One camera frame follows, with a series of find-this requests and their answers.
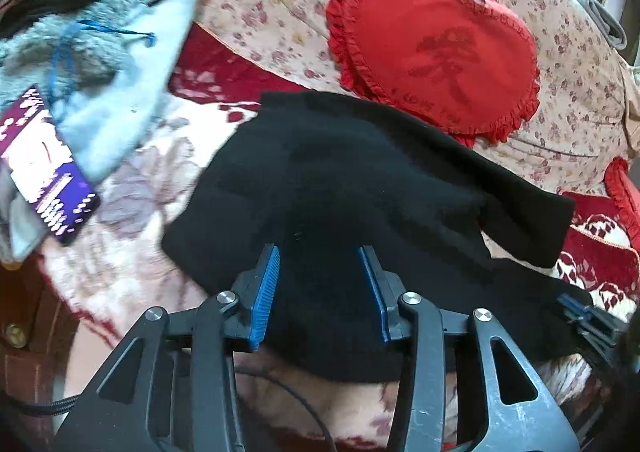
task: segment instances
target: gray cloth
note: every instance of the gray cloth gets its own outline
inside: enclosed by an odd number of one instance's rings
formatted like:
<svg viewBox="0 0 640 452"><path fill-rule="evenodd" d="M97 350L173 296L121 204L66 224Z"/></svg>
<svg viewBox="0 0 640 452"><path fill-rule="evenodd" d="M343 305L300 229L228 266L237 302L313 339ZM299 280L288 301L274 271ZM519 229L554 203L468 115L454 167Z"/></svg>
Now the gray cloth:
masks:
<svg viewBox="0 0 640 452"><path fill-rule="evenodd" d="M612 48L624 50L626 48L626 33L619 22L605 10L598 0L577 0L588 15L596 23L599 31Z"/></svg>
<svg viewBox="0 0 640 452"><path fill-rule="evenodd" d="M196 0L101 0L78 13L42 18L0 41L0 111L30 85L46 94L51 58L79 20L153 32L143 36L83 30L70 41L75 74L60 65L50 111L56 129L94 185L113 172L162 115L163 92L189 31ZM0 261L23 261L47 234L0 164Z"/></svg>

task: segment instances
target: red pillow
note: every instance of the red pillow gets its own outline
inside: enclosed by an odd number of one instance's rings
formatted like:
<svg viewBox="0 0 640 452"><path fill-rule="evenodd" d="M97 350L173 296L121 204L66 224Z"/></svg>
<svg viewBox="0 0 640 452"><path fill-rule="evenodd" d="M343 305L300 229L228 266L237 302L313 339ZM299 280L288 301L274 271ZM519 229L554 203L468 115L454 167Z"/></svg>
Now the red pillow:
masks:
<svg viewBox="0 0 640 452"><path fill-rule="evenodd" d="M496 0L331 0L340 83L472 146L506 141L538 108L536 43Z"/></svg>

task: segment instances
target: metal screw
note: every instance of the metal screw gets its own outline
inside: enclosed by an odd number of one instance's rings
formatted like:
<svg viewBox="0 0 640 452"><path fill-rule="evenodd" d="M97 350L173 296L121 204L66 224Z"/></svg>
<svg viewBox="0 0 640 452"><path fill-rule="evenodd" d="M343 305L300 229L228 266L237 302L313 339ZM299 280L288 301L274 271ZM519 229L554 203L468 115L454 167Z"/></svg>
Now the metal screw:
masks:
<svg viewBox="0 0 640 452"><path fill-rule="evenodd" d="M220 304L231 304L236 299L236 294L233 291L221 291L216 299Z"/></svg>
<svg viewBox="0 0 640 452"><path fill-rule="evenodd" d="M481 322L489 322L493 315L491 315L491 312L487 308L479 307L474 310L474 317Z"/></svg>
<svg viewBox="0 0 640 452"><path fill-rule="evenodd" d="M402 294L402 301L405 304L420 304L422 297L415 291L407 291Z"/></svg>
<svg viewBox="0 0 640 452"><path fill-rule="evenodd" d="M4 330L4 337L16 349L22 349L27 345L27 335L20 324L9 324Z"/></svg>
<svg viewBox="0 0 640 452"><path fill-rule="evenodd" d="M159 320L162 318L162 308L161 307L150 307L145 311L145 318L147 320Z"/></svg>

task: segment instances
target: bed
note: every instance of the bed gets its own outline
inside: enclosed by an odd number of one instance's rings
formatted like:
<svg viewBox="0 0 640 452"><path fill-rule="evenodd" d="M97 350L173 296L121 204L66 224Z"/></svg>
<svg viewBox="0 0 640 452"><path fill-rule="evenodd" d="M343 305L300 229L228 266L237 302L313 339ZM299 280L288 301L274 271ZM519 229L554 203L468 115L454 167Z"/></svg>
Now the bed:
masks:
<svg viewBox="0 0 640 452"><path fill-rule="evenodd" d="M242 60L300 86L345 92L326 47L327 1L201 0L198 20ZM575 0L499 1L536 38L540 108L507 143L489 146L479 140L474 150L545 190L604 194L607 166L628 153L622 59ZM214 91L194 102L188 91L195 87L187 81L201 89L205 77L189 71L177 69L186 92L167 95L167 115L152 139L102 185L102 209L110 215L97 215L69 248L47 240L40 249L51 286L112 345L149 305L176 311L204 299L162 254L159 240L164 226L186 205L198 173L239 122L255 114L255 107L242 97L229 100L215 72L206 77L206 89ZM487 240L487 246L494 256L504 255L494 242ZM601 305L610 301L599 290L593 296ZM620 317L635 308L626 297L625 303L613 304L609 308ZM238 355L236 361L269 369L299 390L320 409L338 440L358 448L386 444L397 382L334 384L283 363L266 349ZM573 404L577 412L597 395L580 356L540 364L538 370L558 403ZM239 379L239 392L273 426L319 437L311 418L286 393L245 378ZM455 442L456 413L456 379L450 374L445 443Z"/></svg>

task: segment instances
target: blue cord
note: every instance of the blue cord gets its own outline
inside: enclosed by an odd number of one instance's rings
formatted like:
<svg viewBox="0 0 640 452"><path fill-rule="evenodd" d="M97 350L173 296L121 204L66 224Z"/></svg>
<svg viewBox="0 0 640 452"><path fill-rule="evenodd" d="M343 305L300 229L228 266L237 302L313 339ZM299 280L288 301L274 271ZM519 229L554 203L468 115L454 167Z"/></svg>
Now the blue cord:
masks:
<svg viewBox="0 0 640 452"><path fill-rule="evenodd" d="M49 83L47 86L47 94L49 95L49 103L54 104L56 96L54 92L56 90L56 81L58 80L58 68L60 66L60 58L62 57L62 63L66 71L73 77L76 74L76 65L74 63L74 54L71 43L74 37L83 30L93 30L96 32L104 32L107 34L124 34L124 35L136 35L145 36L146 45L152 48L158 42L158 37L152 33L134 32L133 30L124 30L122 28L112 28L110 26L101 25L100 23L85 19L68 25L63 32L60 42L56 47L51 57L51 71L49 72ZM75 81L72 82L71 89L68 92L69 95L76 90Z"/></svg>

